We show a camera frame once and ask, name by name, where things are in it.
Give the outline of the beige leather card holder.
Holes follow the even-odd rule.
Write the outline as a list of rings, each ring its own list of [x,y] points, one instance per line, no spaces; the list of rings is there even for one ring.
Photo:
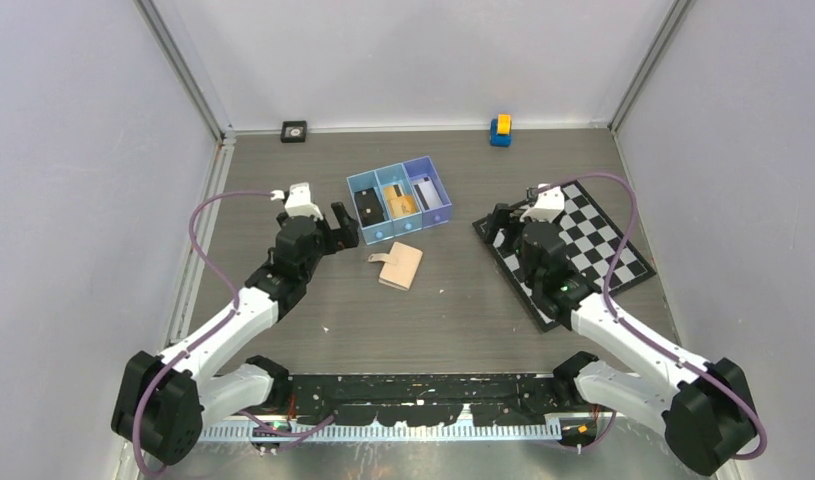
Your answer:
[[[369,263],[381,263],[378,282],[401,291],[408,291],[414,281],[423,252],[401,242],[394,242],[386,253],[371,254]]]

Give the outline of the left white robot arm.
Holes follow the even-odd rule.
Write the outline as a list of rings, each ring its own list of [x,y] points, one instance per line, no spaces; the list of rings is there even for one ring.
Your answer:
[[[302,300],[323,257],[358,246],[358,221],[341,202],[331,208],[337,228],[309,208],[287,207],[267,260],[223,310],[162,352],[128,360],[111,418],[115,434],[174,465],[206,427],[251,407],[276,414],[289,405],[288,370],[262,355],[228,374],[218,371]]]

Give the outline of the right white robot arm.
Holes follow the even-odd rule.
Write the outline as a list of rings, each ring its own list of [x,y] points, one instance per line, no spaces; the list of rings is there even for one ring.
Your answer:
[[[697,474],[763,452],[767,435],[743,370],[710,362],[670,342],[627,311],[574,265],[554,222],[526,221],[499,204],[473,227],[538,315],[586,337],[631,368],[578,352],[553,370],[554,397],[567,410],[598,404],[661,435]]]

